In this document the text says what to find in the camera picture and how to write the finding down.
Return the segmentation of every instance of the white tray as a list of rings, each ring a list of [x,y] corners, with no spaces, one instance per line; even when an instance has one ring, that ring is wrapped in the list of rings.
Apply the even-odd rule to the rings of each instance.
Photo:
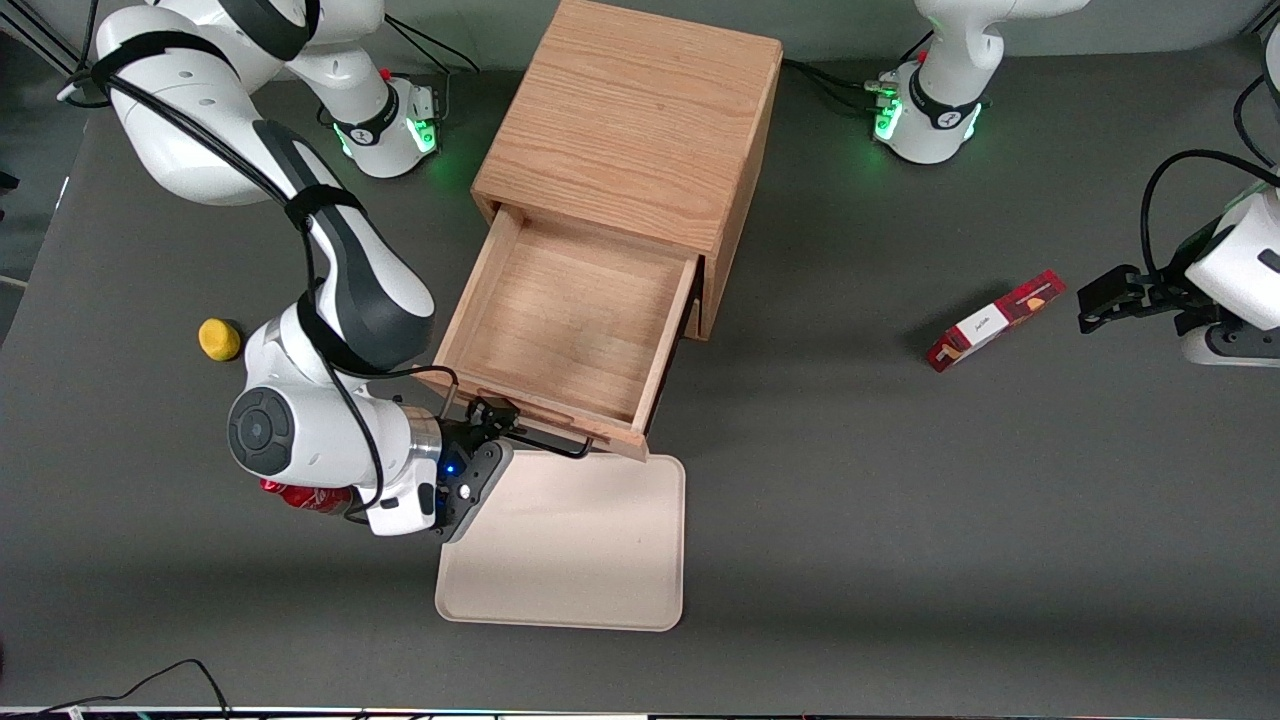
[[[684,611],[684,575],[678,460],[517,451],[444,546],[435,609],[456,623],[663,632]]]

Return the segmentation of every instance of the drawer handle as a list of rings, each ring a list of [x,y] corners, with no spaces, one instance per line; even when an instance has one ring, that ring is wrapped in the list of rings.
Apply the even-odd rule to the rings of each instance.
[[[589,436],[585,441],[582,441],[582,447],[579,447],[577,450],[566,450],[563,447],[556,447],[554,445],[545,443],[540,439],[534,439],[527,434],[525,434],[529,430],[516,430],[515,433],[507,437],[509,437],[516,442],[525,443],[529,447],[545,450],[547,452],[553,452],[556,455],[559,455],[561,457],[568,457],[570,460],[581,460],[586,457],[588,454],[591,452],[591,446],[595,445],[595,439]]]
[[[476,395],[486,395],[486,396],[490,396],[490,397],[507,397],[502,392],[498,392],[495,389],[489,389],[489,388],[485,388],[485,387],[477,387],[475,393]],[[589,432],[584,430],[582,428],[579,428],[577,425],[575,425],[573,424],[573,418],[571,418],[570,415],[566,415],[563,413],[557,413],[554,410],[548,410],[545,407],[526,407],[518,400],[511,400],[511,402],[515,404],[517,409],[520,409],[521,415],[527,415],[529,418],[532,418],[534,420],[538,420],[538,421],[541,421],[541,423],[547,423],[548,425],[556,425],[557,428],[559,428],[559,429],[562,429],[562,430],[564,430],[567,433],[573,433],[573,434],[582,436],[584,438],[588,439],[588,442],[590,442],[593,439],[599,439],[599,441],[603,441],[603,442],[608,442],[608,438],[600,437],[600,436],[598,436],[595,433],[589,433]]]

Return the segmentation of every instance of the wooden drawer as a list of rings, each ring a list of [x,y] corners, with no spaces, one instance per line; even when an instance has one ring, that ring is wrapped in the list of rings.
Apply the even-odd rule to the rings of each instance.
[[[585,223],[497,208],[435,363],[460,398],[636,459],[684,332],[699,256]]]

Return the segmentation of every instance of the wooden box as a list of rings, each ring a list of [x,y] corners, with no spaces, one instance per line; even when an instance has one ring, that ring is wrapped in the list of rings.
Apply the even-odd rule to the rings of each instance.
[[[676,341],[716,320],[781,60],[776,40],[562,0],[471,187],[492,228],[435,360],[462,400],[646,456]]]

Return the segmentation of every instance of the gray tabletop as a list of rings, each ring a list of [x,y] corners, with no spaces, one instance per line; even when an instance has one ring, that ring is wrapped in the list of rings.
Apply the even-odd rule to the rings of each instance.
[[[689,473],[685,615],[664,634],[449,624],[422,538],[264,495],[223,434],[243,369],[206,360],[196,328],[279,313],[298,241],[265,204],[166,195],[95,115],[0,355],[0,702],[197,656],[260,706],[1275,717],[1280,374],[1189,365],[1167,318],[1082,337],[1074,299],[945,375],[922,357],[1044,268],[1076,288],[1135,261],[1147,176],[1184,147],[1239,150],[1230,105],[1258,58],[1010,60],[940,168],[785,74],[719,323],[681,345],[653,425]],[[340,158],[301,83],[259,102],[339,168],[443,327],[485,237],[467,186],[517,81],[461,77],[444,152],[393,181]],[[1172,172],[1160,252],[1247,182]],[[191,678],[141,701],[209,698]]]

